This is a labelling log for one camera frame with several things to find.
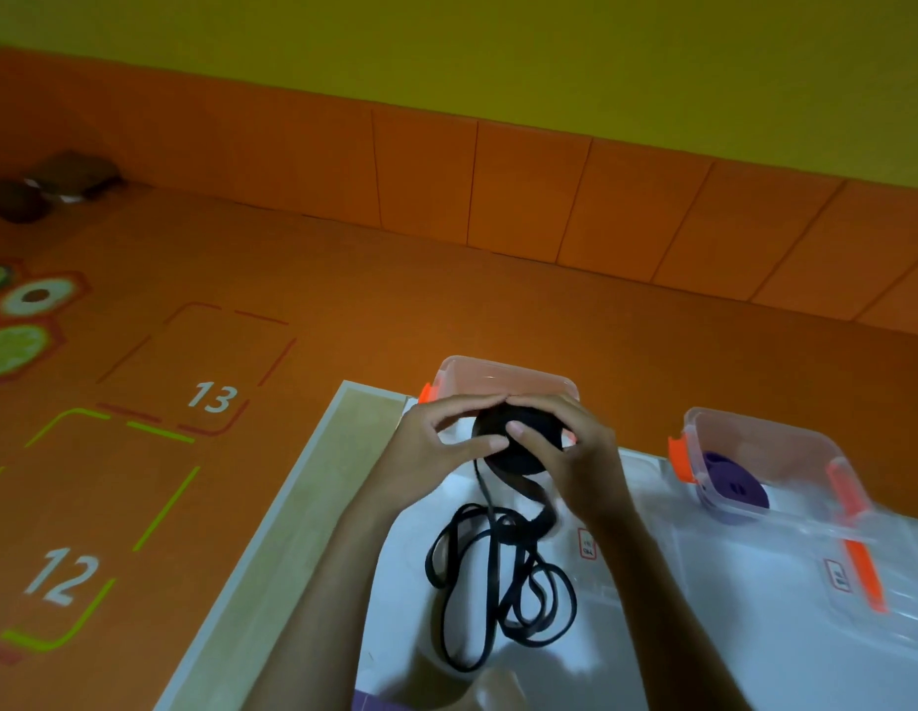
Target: number 13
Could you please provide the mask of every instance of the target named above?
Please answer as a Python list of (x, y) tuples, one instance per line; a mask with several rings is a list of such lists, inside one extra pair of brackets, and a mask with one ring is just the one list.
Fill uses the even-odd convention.
[[(201, 384), (196, 384), (195, 386), (199, 389), (199, 394), (192, 397), (189, 406), (194, 406), (201, 402), (202, 397), (207, 394), (208, 390), (210, 390), (214, 384), (215, 382), (202, 382)], [(238, 390), (234, 387), (222, 387), (222, 394), (215, 397), (215, 401), (218, 402), (218, 404), (207, 405), (205, 411), (212, 414), (218, 414), (225, 411), (228, 408), (228, 402), (234, 399), (236, 394), (238, 394)]]

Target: finger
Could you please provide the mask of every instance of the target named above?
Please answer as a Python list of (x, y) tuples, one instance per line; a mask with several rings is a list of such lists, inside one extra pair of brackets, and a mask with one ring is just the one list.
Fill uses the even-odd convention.
[(435, 427), (443, 419), (448, 419), (452, 416), (461, 416), (469, 411), (486, 409), (489, 408), (489, 406), (499, 404), (505, 400), (506, 396), (507, 394), (490, 394), (488, 396), (480, 396), (478, 394), (456, 394), (455, 396), (447, 396), (437, 402), (429, 402), (429, 404), (420, 405), (419, 408), (423, 410), (423, 414), (427, 421)]
[(512, 439), (534, 454), (537, 460), (544, 464), (544, 468), (552, 474), (558, 472), (564, 459), (564, 454), (545, 439), (540, 432), (521, 422), (509, 422), (505, 425), (505, 429), (511, 434)]
[(513, 406), (532, 406), (553, 414), (565, 427), (574, 432), (578, 439), (582, 431), (586, 434), (590, 425), (596, 424), (595, 418), (583, 406), (557, 394), (523, 394), (510, 396), (506, 401)]
[(485, 436), (472, 437), (468, 441), (460, 441), (448, 446), (449, 453), (453, 455), (455, 466), (481, 459), (497, 451), (508, 448), (508, 437), (500, 434), (486, 434)]

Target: tile grout line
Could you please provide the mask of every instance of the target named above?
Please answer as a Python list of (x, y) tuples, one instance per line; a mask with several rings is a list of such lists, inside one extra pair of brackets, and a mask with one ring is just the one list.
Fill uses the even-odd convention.
[(679, 231), (682, 229), (682, 226), (686, 224), (686, 220), (689, 218), (689, 213), (693, 210), (693, 207), (696, 205), (696, 201), (700, 198), (702, 189), (705, 187), (705, 183), (709, 179), (709, 175), (712, 174), (712, 170), (716, 168), (716, 161), (717, 160), (714, 159), (709, 162), (709, 168), (705, 170), (705, 176), (702, 177), (702, 181), (699, 183), (699, 188), (696, 190), (696, 194), (693, 195), (692, 201), (689, 203), (686, 211), (682, 214), (682, 219), (679, 220), (679, 225), (676, 227), (676, 231), (673, 232), (673, 236), (669, 238), (669, 243), (666, 244), (666, 249), (663, 250), (663, 256), (660, 257), (660, 261), (656, 264), (656, 269), (653, 270), (653, 274), (649, 278), (649, 284), (656, 284), (654, 282), (656, 275), (660, 273), (660, 267), (663, 266), (663, 262), (666, 261), (666, 257), (669, 255), (669, 250), (673, 248), (673, 244), (676, 242), (676, 238), (679, 237)]
[(468, 246), (468, 230), (472, 226), (472, 195), (475, 194), (475, 163), (479, 158), (479, 124), (480, 120), (475, 120), (475, 145), (472, 147), (472, 184), (468, 189), (468, 214), (465, 216), (465, 246)]
[(380, 163), (376, 159), (376, 119), (373, 107), (370, 106), (370, 141), (373, 142), (373, 176), (376, 177), (376, 216), (380, 218), (380, 229), (390, 231), (383, 226), (383, 205), (380, 202)]
[(810, 221), (807, 225), (805, 225), (805, 228), (801, 230), (801, 234), (799, 234), (797, 239), (792, 242), (791, 246), (789, 246), (785, 253), (781, 256), (781, 259), (774, 263), (771, 271), (765, 274), (765, 278), (761, 280), (761, 284), (756, 287), (756, 290), (752, 292), (749, 295), (749, 298), (745, 299), (745, 301), (749, 303), (755, 303), (755, 298), (761, 294), (761, 290), (764, 289), (769, 280), (774, 277), (775, 272), (781, 268), (781, 265), (785, 263), (785, 260), (792, 255), (792, 252), (796, 249), (797, 245), (801, 243), (802, 239), (808, 236), (808, 232), (811, 230), (811, 228), (817, 223), (819, 219), (821, 219), (821, 216), (825, 213), (825, 211), (827, 211), (828, 207), (832, 205), (832, 202), (837, 199), (838, 195), (840, 195), (846, 186), (847, 180), (842, 179), (837, 188), (828, 195), (828, 199), (825, 200), (823, 204), (821, 204), (820, 209), (814, 213), (813, 217), (810, 218)]
[(587, 171), (587, 163), (591, 159), (591, 149), (594, 147), (594, 137), (591, 137), (587, 145), (587, 152), (584, 154), (584, 164), (580, 168), (580, 176), (577, 178), (577, 189), (574, 190), (574, 198), (571, 200), (571, 208), (568, 210), (568, 219), (564, 223), (564, 232), (561, 234), (561, 240), (558, 242), (558, 253), (555, 254), (555, 264), (561, 259), (561, 249), (564, 248), (564, 238), (568, 236), (568, 227), (571, 226), (571, 216), (574, 214), (574, 207), (577, 206), (577, 195), (580, 194), (581, 185), (584, 184), (584, 172)]
[(893, 289), (894, 289), (895, 287), (897, 287), (897, 285), (899, 285), (900, 282), (902, 282), (904, 279), (906, 279), (906, 278), (909, 277), (911, 274), (913, 274), (913, 272), (915, 272), (917, 269), (918, 269), (918, 258), (917, 258), (917, 260), (916, 260), (915, 262), (913, 262), (913, 263), (910, 264), (908, 267), (906, 267), (905, 271), (903, 271), (902, 274), (897, 275), (897, 277), (896, 277), (890, 284), (888, 284), (887, 286), (883, 287), (883, 290), (879, 293), (879, 295), (877, 295), (875, 298), (872, 298), (872, 299), (868, 302), (867, 306), (864, 307), (864, 309), (861, 309), (859, 312), (857, 312), (854, 316), (852, 316), (852, 317), (850, 318), (850, 320), (851, 320), (851, 321), (859, 321), (860, 318), (861, 318), (862, 316), (864, 316), (864, 315), (865, 315), (867, 312), (869, 312), (873, 307), (875, 307), (875, 306), (878, 304), (878, 302), (880, 302), (881, 299), (883, 299), (884, 297), (886, 297), (886, 295), (887, 295), (889, 292), (893, 291)]

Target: green wall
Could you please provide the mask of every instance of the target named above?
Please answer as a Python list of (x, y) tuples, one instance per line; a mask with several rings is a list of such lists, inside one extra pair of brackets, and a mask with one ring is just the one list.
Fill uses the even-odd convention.
[(918, 187), (918, 0), (0, 0), (0, 43)]

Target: sticker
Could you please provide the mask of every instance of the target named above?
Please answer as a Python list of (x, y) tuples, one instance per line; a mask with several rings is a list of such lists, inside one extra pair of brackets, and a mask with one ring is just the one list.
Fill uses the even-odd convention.
[(831, 584), (837, 591), (854, 593), (854, 589), (847, 579), (847, 572), (844, 570), (843, 564), (833, 559), (826, 558), (824, 560), (824, 565), (828, 568), (828, 576), (831, 578)]
[(597, 542), (587, 529), (577, 530), (577, 543), (580, 546), (580, 556), (588, 561), (597, 560)]

